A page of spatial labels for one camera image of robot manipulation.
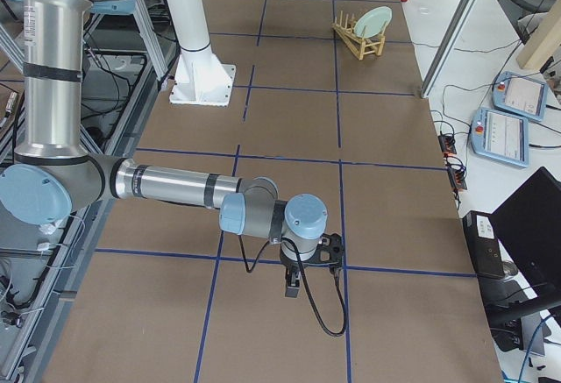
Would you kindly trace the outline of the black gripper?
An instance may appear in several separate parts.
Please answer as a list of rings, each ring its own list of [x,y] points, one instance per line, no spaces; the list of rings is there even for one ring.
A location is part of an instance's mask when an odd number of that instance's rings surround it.
[[[300,279],[304,275],[304,263],[293,260],[285,254],[280,255],[280,261],[285,266],[285,296],[287,298],[297,298],[300,291]]]

